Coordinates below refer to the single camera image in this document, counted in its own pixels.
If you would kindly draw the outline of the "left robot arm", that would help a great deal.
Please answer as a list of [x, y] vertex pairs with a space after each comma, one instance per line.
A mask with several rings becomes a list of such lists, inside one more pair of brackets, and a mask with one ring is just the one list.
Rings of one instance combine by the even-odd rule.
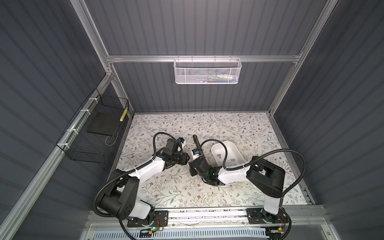
[[184, 145], [184, 138], [170, 138], [166, 146], [156, 151], [144, 164], [129, 171], [113, 171], [106, 185], [95, 196], [94, 212], [100, 217], [114, 217], [120, 221], [139, 219], [151, 223], [155, 218], [155, 207], [137, 199], [139, 186], [166, 169], [186, 165], [190, 156], [184, 152]]

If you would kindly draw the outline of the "white plastic tray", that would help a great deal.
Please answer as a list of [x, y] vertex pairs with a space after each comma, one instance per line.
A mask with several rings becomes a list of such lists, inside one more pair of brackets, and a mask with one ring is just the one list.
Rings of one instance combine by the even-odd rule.
[[[244, 157], [241, 155], [240, 151], [234, 143], [230, 141], [224, 141], [223, 144], [227, 148], [226, 167], [231, 168], [246, 163]], [[221, 144], [217, 143], [212, 146], [211, 152], [215, 158], [217, 165], [222, 166], [226, 153], [225, 148]]]

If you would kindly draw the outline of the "white vent strip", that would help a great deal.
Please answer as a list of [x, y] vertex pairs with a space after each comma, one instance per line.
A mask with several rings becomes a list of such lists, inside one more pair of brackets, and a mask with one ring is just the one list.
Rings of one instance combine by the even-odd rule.
[[239, 238], [269, 239], [266, 230], [262, 228], [227, 228], [227, 229], [166, 229], [151, 235], [141, 234], [139, 230], [129, 230], [136, 240], [202, 240], [224, 238], [236, 240]]

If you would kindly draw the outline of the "black foam pad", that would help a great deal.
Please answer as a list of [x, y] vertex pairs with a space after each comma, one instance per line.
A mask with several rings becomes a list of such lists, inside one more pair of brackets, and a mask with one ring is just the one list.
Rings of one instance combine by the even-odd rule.
[[123, 122], [120, 122], [119, 115], [108, 113], [97, 113], [87, 128], [87, 132], [107, 137], [118, 134]]

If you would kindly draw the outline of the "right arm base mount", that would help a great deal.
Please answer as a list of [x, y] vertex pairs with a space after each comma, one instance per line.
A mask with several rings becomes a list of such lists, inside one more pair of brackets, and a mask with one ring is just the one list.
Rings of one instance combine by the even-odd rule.
[[282, 224], [285, 226], [289, 223], [284, 208], [279, 209], [276, 215], [266, 212], [264, 208], [248, 208], [246, 213], [250, 224]]

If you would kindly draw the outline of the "yellow marker pen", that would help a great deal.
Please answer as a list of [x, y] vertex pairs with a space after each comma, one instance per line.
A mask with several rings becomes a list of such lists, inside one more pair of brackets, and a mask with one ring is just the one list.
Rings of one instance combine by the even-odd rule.
[[123, 122], [123, 121], [124, 121], [124, 119], [125, 119], [127, 113], [128, 113], [128, 108], [125, 108], [124, 111], [123, 111], [123, 113], [122, 113], [122, 115], [121, 115], [121, 117], [120, 117], [120, 122]]

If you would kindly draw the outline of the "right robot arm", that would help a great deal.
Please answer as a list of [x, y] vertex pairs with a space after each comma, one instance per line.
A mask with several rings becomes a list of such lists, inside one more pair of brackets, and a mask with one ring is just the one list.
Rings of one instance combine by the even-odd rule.
[[264, 214], [277, 216], [281, 208], [285, 170], [265, 160], [256, 161], [255, 165], [228, 171], [224, 167], [212, 167], [197, 158], [189, 163], [192, 176], [200, 176], [205, 184], [224, 186], [237, 182], [249, 182], [265, 194]]

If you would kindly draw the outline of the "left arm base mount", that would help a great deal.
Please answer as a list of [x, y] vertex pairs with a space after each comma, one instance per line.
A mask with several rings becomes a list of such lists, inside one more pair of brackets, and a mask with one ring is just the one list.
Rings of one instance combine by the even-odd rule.
[[154, 210], [149, 213], [145, 219], [128, 219], [128, 228], [141, 227], [166, 227], [168, 225], [169, 211]]

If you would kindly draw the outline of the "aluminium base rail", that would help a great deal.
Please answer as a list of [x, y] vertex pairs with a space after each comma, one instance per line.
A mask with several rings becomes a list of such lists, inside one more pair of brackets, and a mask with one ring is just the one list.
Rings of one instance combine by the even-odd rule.
[[[283, 206], [291, 217], [293, 225], [323, 225], [329, 222], [328, 214], [322, 205]], [[248, 226], [248, 207], [214, 208], [174, 208], [167, 209], [168, 229], [204, 227], [242, 227]], [[120, 230], [115, 218], [102, 218], [90, 213], [84, 231]]]

